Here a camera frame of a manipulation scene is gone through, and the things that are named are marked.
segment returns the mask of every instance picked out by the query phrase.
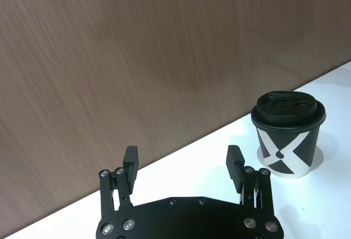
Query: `brown wooden wall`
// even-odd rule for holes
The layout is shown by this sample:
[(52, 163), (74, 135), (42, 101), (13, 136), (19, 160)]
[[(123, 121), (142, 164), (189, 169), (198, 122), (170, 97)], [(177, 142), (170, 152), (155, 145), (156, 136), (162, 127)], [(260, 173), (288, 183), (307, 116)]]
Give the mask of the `brown wooden wall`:
[(350, 0), (0, 0), (0, 237), (350, 58)]

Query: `cup lid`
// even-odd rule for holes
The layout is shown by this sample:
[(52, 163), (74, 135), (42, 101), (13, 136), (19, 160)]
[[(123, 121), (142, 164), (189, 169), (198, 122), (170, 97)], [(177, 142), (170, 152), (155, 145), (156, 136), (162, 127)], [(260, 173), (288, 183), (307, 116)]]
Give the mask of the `cup lid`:
[(323, 104), (309, 94), (273, 91), (262, 95), (251, 111), (256, 127), (277, 133), (306, 132), (323, 123)]

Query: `x logo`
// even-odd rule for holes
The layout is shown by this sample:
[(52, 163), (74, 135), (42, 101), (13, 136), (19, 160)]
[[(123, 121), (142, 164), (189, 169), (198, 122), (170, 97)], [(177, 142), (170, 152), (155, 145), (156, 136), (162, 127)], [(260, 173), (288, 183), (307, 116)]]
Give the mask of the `x logo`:
[[(271, 165), (279, 160), (282, 160), (285, 165), (289, 167), (289, 169), (296, 172), (307, 172), (309, 170), (309, 166), (304, 163), (293, 151), (301, 144), (301, 142), (307, 137), (308, 132), (303, 132), (298, 134), (298, 136), (290, 142), (285, 148), (279, 150), (274, 142), (271, 140), (266, 131), (263, 131), (257, 128), (258, 134), (262, 139), (264, 146), (266, 147), (269, 157), (263, 158), (263, 161), (266, 165)], [(280, 151), (281, 154), (284, 155), (284, 158), (278, 158), (276, 153)]]

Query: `silver screw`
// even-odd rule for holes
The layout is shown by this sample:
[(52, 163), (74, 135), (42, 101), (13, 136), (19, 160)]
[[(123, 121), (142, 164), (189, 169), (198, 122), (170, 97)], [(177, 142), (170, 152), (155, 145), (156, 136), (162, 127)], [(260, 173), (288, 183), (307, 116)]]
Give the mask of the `silver screw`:
[(123, 223), (123, 229), (126, 231), (133, 229), (135, 226), (135, 221), (132, 219), (125, 220)]
[(254, 229), (256, 228), (256, 221), (252, 218), (246, 218), (244, 224), (247, 228)]
[(245, 171), (246, 171), (247, 173), (252, 173), (252, 172), (253, 172), (253, 168), (247, 167), (247, 168), (245, 169)]
[(261, 169), (261, 173), (262, 173), (263, 175), (268, 175), (268, 174), (269, 174), (269, 170), (267, 170), (267, 169)]
[(103, 235), (109, 235), (110, 233), (112, 233), (113, 230), (114, 230), (114, 227), (112, 224), (106, 224), (104, 225), (102, 232), (103, 232)]
[(101, 177), (107, 176), (108, 173), (109, 173), (108, 171), (103, 170), (103, 171), (100, 173), (100, 176), (101, 176)]
[(273, 221), (268, 221), (265, 224), (265, 227), (267, 228), (268, 231), (270, 232), (278, 232), (278, 226), (275, 222)]
[(122, 174), (124, 172), (124, 169), (123, 168), (118, 168), (116, 170), (117, 174)]
[(204, 198), (199, 199), (199, 204), (201, 205), (206, 204), (206, 200)]
[(176, 199), (171, 199), (170, 201), (169, 201), (169, 203), (170, 203), (170, 205), (175, 205), (175, 203), (176, 203), (177, 201), (176, 201)]

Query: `black and white cup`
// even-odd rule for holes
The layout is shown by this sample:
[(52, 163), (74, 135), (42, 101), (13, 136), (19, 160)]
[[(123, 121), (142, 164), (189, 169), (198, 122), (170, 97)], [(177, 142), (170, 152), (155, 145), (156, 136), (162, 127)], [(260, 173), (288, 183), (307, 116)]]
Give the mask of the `black and white cup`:
[(275, 175), (306, 175), (325, 118), (323, 104), (309, 94), (273, 91), (262, 95), (251, 111), (261, 146), (258, 159)]

